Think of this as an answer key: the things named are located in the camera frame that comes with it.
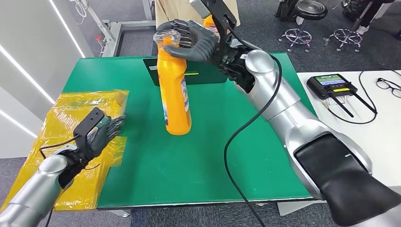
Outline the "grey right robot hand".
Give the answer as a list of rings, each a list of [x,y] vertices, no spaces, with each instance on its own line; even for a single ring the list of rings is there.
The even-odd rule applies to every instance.
[[[190,48],[165,46],[164,50],[173,57],[189,61],[207,62],[217,49],[219,37],[213,31],[193,20],[174,19],[164,22],[156,28],[158,32],[166,30],[175,30],[180,34],[187,35],[192,43]]]

